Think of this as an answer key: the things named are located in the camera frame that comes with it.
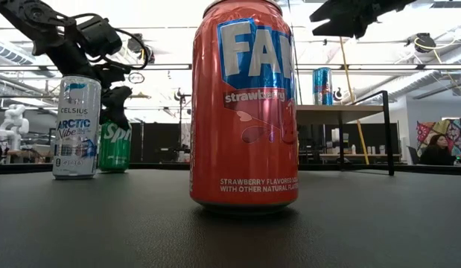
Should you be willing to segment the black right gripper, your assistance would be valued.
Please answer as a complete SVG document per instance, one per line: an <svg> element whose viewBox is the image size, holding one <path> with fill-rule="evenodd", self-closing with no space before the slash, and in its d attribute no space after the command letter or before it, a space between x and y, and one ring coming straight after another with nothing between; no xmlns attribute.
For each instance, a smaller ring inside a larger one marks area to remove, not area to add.
<svg viewBox="0 0 461 268"><path fill-rule="evenodd" d="M313 29L314 36L341 36L359 39L365 35L368 25L379 16L392 11L401 11L416 0L327 0L310 16L312 22L320 22L339 16L358 14L358 22L326 22Z"/></svg>

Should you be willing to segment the colourful patterned wall hanging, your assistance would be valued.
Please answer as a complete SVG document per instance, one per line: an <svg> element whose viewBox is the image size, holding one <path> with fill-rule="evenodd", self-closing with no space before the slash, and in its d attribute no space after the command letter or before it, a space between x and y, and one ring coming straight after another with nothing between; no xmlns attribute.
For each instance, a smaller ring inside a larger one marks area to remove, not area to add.
<svg viewBox="0 0 461 268"><path fill-rule="evenodd" d="M461 155L461 118L436 122L417 122L417 153L421 156L433 135L444 135L452 156Z"/></svg>

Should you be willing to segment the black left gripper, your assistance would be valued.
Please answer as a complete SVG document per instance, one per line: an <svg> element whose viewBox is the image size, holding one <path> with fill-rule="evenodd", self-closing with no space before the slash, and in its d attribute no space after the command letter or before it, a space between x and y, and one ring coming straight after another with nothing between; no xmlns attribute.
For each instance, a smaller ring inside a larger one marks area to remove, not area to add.
<svg viewBox="0 0 461 268"><path fill-rule="evenodd" d="M124 81L124 75L130 73L130 67L120 63L104 63L92 66L78 46L66 39L56 39L47 44L47 56L63 76L80 75L97 80L104 89L112 83ZM99 124L110 121L123 130L130 128L124 114L124 102L131 96L132 89L118 86L101 95Z"/></svg>

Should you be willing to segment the green Sprite can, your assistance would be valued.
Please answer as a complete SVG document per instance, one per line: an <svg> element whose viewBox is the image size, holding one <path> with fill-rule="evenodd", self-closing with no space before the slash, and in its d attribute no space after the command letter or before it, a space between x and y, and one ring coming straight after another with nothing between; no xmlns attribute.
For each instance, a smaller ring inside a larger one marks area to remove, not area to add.
<svg viewBox="0 0 461 268"><path fill-rule="evenodd" d="M123 173L130 165L132 128L126 130L107 121L101 127L98 167L102 172Z"/></svg>

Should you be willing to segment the red Fanta strawberry can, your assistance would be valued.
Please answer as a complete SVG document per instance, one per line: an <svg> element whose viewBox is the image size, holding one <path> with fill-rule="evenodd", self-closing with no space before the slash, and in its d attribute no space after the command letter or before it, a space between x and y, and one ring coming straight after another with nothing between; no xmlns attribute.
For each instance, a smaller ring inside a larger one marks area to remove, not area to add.
<svg viewBox="0 0 461 268"><path fill-rule="evenodd" d="M190 195L227 213L298 197L293 34L274 0L214 0L193 45Z"/></svg>

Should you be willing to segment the white Celsius can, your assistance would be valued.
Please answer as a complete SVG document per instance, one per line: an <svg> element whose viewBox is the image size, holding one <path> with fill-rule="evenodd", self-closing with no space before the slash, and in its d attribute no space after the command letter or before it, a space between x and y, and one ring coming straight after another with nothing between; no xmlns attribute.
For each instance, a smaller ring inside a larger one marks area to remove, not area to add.
<svg viewBox="0 0 461 268"><path fill-rule="evenodd" d="M56 179L91 179L98 154L101 85L69 75L60 82L52 173Z"/></svg>

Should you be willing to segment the blue silver Red Bull can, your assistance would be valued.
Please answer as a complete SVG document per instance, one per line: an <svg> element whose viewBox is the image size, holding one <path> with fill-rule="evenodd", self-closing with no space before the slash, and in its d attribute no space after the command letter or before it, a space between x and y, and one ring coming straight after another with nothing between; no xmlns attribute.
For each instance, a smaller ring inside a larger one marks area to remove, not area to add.
<svg viewBox="0 0 461 268"><path fill-rule="evenodd" d="M331 69L327 67L313 70L313 97L315 105L333 105L331 75Z"/></svg>

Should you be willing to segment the person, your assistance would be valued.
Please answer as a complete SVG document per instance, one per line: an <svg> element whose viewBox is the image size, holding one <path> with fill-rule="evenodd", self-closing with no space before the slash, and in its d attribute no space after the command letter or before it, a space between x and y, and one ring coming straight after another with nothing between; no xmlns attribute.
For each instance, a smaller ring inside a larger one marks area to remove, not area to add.
<svg viewBox="0 0 461 268"><path fill-rule="evenodd" d="M456 161L448 149L448 140L443 134L433 135L429 145L420 156L419 163L423 165L452 166Z"/></svg>

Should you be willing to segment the wooden shelf with black frame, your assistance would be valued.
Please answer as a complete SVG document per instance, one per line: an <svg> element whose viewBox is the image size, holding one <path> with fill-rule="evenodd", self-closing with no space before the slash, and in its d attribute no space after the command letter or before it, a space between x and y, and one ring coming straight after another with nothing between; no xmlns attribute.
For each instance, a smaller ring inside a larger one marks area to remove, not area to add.
<svg viewBox="0 0 461 268"><path fill-rule="evenodd" d="M382 106L375 105L362 105L363 102L373 99L380 95L382 97ZM389 111L389 96L385 90L376 92L366 98L360 99L349 105L339 106L323 106L323 105L297 105L296 106L296 119L300 124L337 124L340 135L340 159L337 170L350 170L352 167L344 163L344 149L343 149L343 125L348 122L357 121L361 118L375 115L382 112L384 114L384 132L386 143L386 158L387 158L387 172L389 176L395 173L394 154L391 142L390 132L390 111Z"/></svg>

